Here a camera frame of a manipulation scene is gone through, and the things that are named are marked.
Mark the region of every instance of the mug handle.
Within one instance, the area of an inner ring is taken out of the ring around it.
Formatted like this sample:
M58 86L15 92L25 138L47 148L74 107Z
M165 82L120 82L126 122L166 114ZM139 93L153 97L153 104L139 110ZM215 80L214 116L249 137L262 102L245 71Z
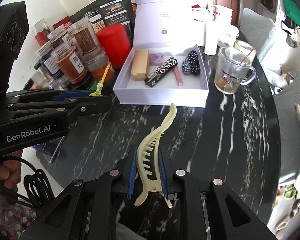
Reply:
M250 66L249 68L252 70L252 74L247 79L243 79L241 81L240 84L243 85L243 86L250 84L252 82L252 80L254 80L254 78L257 75L256 69L253 66Z

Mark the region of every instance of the lip gloss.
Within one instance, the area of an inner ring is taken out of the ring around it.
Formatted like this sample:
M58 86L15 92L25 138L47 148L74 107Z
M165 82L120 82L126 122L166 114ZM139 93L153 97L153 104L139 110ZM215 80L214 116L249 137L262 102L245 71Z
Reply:
M176 66L175 68L173 68L173 71L174 71L174 75L176 76L176 80L177 80L178 86L182 87L183 86L183 81L182 81L182 78L181 78L178 66Z

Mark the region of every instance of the plastic jar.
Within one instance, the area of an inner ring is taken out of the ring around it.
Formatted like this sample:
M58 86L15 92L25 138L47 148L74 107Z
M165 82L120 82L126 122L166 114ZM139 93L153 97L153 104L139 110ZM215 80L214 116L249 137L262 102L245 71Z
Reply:
M100 45L88 17L82 18L68 28L70 37L80 47L82 55L93 50L100 50Z
M37 62L35 64L34 69L44 75L47 81L50 81L52 79L52 76L50 75L48 70L40 62Z
M90 70L93 78L96 81L99 82L102 79L108 64L110 64L110 69L108 70L105 82L109 81L114 76L114 70L111 66L111 63L109 63L109 58L103 48L101 48L99 51L94 50L88 54L85 54L82 60L85 67Z
M60 84L60 86L66 88L70 85L70 82L52 57L52 51L52 45L50 41L48 41L37 50L35 55L37 56L39 62L46 67L50 75Z
M78 84L72 85L72 88L74 90L90 90L90 89L97 90L98 84L94 80L91 73L87 72L87 75L85 76L85 78Z
M54 49L56 49L62 43L68 42L72 49L77 50L76 45L73 43L64 25L60 25L58 28L49 33L48 39L50 40L51 45Z
M35 39L40 46L43 46L47 41L49 41L47 35L51 33L51 31L44 19L41 19L35 25L33 25L32 30L34 31Z
M69 43L64 42L59 45L52 53L54 60L69 79L71 84L77 84L87 75L78 55Z

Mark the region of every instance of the yellow stick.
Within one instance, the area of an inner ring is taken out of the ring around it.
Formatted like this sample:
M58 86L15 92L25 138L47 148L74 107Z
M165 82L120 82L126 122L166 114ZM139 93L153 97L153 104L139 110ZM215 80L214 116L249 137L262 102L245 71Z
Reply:
M103 82L105 81L105 78L106 78L106 76L107 76L107 73L108 73L109 68L110 68L110 65L108 64L108 65L107 65L107 68L106 68L106 70L105 70L105 72L103 73L102 79L101 79L101 81L100 81L100 84L101 84L101 85L103 85Z

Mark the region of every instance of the blue gripper pad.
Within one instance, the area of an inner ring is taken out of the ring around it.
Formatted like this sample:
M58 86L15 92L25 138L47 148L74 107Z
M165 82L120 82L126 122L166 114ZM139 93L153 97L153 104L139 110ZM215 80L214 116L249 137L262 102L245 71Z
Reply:
M164 168L162 153L161 153L160 149L158 150L158 162L159 162L159 172L160 172L162 194L167 199L168 198L167 175L166 175L166 170Z
M134 180L135 180L136 173L137 173L137 150L138 150L138 148L135 146L134 152L133 152L133 157L131 160L130 172L129 172L129 176L128 176L128 192L127 192L128 199L131 198L131 195L133 193Z
M63 101L66 98L77 98L77 97L87 97L95 90L78 90L78 91L63 91L59 95L54 97L54 101Z

